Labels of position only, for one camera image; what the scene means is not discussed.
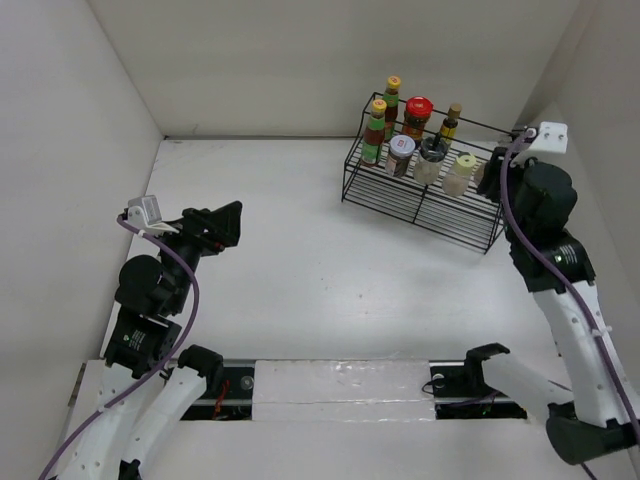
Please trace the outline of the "yellow cap sauce bottle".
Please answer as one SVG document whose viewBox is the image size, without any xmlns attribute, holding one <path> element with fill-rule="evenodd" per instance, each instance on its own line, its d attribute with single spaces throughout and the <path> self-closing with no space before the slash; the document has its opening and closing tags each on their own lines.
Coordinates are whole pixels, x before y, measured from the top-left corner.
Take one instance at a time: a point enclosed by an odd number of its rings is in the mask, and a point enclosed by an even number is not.
<svg viewBox="0 0 640 480">
<path fill-rule="evenodd" d="M 387 103 L 381 99 L 371 102 L 371 111 L 362 136 L 361 159 L 364 166 L 375 166 L 379 163 L 382 144 L 385 140 L 385 115 Z"/>
<path fill-rule="evenodd" d="M 392 75 L 389 76 L 386 83 L 386 88 L 383 93 L 383 100 L 386 102 L 385 110 L 385 141 L 388 142 L 395 128 L 395 122 L 398 115 L 399 104 L 399 89 L 401 86 L 401 79 Z"/>
</svg>

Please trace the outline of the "small brown cork bottle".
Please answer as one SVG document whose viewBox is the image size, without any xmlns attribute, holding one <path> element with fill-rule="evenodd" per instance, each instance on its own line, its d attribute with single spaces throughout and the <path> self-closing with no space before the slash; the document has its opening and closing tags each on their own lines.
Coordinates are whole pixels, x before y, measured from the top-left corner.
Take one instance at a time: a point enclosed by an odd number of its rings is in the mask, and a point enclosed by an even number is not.
<svg viewBox="0 0 640 480">
<path fill-rule="evenodd" d="M 459 103 L 452 103 L 449 106 L 449 109 L 447 111 L 447 114 L 444 120 L 442 121 L 440 130 L 439 130 L 439 135 L 440 135 L 441 141 L 444 142 L 447 147 L 449 147 L 452 144 L 453 139 L 455 137 L 461 111 L 462 111 L 462 106 Z"/>
</svg>

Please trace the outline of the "black lid spice shaker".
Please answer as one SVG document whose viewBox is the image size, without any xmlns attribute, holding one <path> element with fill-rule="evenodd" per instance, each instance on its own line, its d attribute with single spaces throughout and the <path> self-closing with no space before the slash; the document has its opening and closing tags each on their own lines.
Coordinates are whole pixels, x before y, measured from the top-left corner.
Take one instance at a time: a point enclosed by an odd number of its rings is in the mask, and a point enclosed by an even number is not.
<svg viewBox="0 0 640 480">
<path fill-rule="evenodd" d="M 414 180 L 421 185 L 433 184 L 438 179 L 447 152 L 448 144 L 440 134 L 424 138 L 414 165 Z"/>
</svg>

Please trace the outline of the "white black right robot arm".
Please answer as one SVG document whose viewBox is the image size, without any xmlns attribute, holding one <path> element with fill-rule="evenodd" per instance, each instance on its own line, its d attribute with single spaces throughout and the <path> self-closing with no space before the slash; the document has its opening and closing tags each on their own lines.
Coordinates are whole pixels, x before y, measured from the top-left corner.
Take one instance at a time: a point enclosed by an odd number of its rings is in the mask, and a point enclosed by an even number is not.
<svg viewBox="0 0 640 480">
<path fill-rule="evenodd" d="M 467 352 L 465 387 L 476 394 L 498 391 L 526 409 L 569 465 L 638 445 L 639 395 L 599 312 L 588 254 L 566 227 L 578 199 L 570 175 L 534 157 L 518 166 L 497 147 L 477 191 L 503 208 L 511 259 L 549 323 L 570 386 L 556 386 L 491 343 Z"/>
</svg>

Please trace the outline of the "red lid chili jar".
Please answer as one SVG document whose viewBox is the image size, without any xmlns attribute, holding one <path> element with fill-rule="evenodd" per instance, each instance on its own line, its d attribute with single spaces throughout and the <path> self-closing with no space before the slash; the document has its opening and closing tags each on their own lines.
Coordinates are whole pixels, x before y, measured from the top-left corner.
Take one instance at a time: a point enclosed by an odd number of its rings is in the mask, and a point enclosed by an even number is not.
<svg viewBox="0 0 640 480">
<path fill-rule="evenodd" d="M 422 142 L 433 108 L 433 103 L 424 96 L 414 96 L 406 101 L 401 133 L 413 139 L 416 146 Z"/>
</svg>

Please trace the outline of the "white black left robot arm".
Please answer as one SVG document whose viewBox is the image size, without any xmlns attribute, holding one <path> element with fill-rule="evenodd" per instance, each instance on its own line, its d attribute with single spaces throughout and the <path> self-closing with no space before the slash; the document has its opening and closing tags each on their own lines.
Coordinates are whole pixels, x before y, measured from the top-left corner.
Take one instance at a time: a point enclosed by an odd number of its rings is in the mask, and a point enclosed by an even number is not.
<svg viewBox="0 0 640 480">
<path fill-rule="evenodd" d="M 243 205 L 162 218 L 155 196 L 128 202 L 118 225 L 159 250 L 121 267 L 117 320 L 103 355 L 94 412 L 58 447 L 43 479 L 144 479 L 179 420 L 223 388 L 223 358 L 185 347 L 198 313 L 196 269 L 238 245 Z"/>
</svg>

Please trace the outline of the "white lid dark jar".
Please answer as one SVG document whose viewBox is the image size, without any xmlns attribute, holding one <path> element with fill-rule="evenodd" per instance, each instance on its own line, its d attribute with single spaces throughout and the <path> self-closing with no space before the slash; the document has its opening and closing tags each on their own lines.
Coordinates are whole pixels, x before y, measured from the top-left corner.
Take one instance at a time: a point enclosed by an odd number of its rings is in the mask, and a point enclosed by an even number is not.
<svg viewBox="0 0 640 480">
<path fill-rule="evenodd" d="M 404 134 L 395 135 L 389 141 L 385 170 L 388 175 L 403 177 L 409 167 L 410 160 L 416 150 L 415 141 Z"/>
</svg>

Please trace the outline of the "pink lid spice shaker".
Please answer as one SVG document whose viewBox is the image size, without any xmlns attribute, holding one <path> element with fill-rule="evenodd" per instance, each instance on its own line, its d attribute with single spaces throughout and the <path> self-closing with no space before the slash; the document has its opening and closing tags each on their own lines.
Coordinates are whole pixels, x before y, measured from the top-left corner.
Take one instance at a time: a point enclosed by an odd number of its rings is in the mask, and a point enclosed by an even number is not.
<svg viewBox="0 0 640 480">
<path fill-rule="evenodd" d="M 482 162 L 478 166 L 478 168 L 475 170 L 475 173 L 473 175 L 473 181 L 477 188 L 480 188 L 480 185 L 484 181 L 486 174 L 490 172 L 490 166 L 491 166 L 490 161 Z"/>
</svg>

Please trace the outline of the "yellow lid spice shaker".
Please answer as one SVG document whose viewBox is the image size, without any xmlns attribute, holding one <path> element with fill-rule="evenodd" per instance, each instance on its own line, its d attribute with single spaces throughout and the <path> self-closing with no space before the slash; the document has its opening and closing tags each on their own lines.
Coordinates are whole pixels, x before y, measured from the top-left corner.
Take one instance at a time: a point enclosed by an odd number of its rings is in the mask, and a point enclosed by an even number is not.
<svg viewBox="0 0 640 480">
<path fill-rule="evenodd" d="M 442 190 L 451 197 L 462 196 L 467 190 L 476 168 L 477 158 L 471 153 L 460 154 L 442 181 Z"/>
</svg>

